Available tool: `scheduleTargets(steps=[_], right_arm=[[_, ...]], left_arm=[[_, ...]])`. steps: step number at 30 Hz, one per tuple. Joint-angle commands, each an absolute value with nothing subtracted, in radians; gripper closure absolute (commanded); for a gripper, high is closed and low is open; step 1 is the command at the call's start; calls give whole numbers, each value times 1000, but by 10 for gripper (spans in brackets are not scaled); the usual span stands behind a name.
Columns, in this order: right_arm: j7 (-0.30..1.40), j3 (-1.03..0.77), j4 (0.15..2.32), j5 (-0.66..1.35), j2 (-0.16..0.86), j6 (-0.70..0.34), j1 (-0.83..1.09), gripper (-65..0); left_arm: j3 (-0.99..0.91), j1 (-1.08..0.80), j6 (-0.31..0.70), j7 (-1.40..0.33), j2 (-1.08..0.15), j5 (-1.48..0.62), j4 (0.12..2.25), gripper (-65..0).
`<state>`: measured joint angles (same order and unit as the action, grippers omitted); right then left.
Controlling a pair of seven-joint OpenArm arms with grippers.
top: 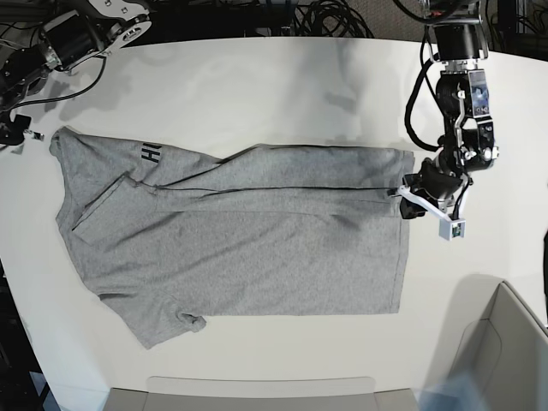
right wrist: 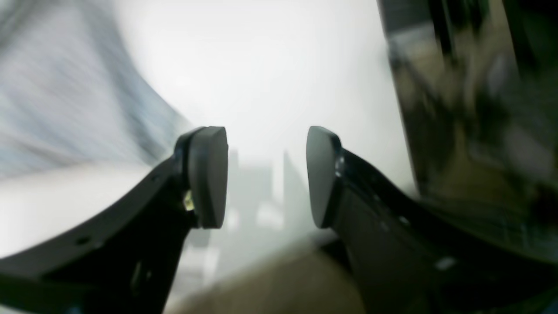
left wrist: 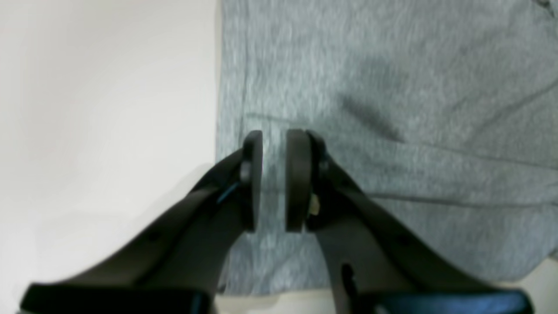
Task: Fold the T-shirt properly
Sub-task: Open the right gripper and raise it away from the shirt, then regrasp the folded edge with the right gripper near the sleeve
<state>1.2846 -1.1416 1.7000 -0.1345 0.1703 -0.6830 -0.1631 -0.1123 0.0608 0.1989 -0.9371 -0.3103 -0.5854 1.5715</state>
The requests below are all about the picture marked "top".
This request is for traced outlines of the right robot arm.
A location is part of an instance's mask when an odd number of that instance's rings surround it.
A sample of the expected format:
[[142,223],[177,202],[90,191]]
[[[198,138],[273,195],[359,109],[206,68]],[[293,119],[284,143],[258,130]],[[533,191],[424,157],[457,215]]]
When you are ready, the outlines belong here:
[[150,28],[149,13],[145,1],[72,1],[70,10],[44,22],[39,27],[41,40],[11,53],[1,67],[1,144],[22,144],[29,129],[31,118],[11,117],[12,110],[75,98],[92,89],[27,101],[44,87],[52,71],[68,72],[93,57],[104,60]]

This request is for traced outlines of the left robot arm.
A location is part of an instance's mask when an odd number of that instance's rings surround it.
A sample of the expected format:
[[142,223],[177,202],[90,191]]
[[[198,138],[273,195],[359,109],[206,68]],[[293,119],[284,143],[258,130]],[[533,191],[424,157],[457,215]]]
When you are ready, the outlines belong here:
[[[421,69],[405,107],[404,126],[417,147],[436,157],[423,160],[417,173],[404,176],[402,186],[392,195],[401,197],[404,219],[438,211],[455,221],[462,215],[472,174],[490,169],[498,157],[487,81],[479,67],[489,55],[481,3],[423,1],[420,15],[402,2],[396,6],[424,26],[420,50],[430,54],[420,61]],[[433,145],[419,138],[411,117],[420,88],[436,63],[443,69],[431,91],[444,121],[444,134]]]

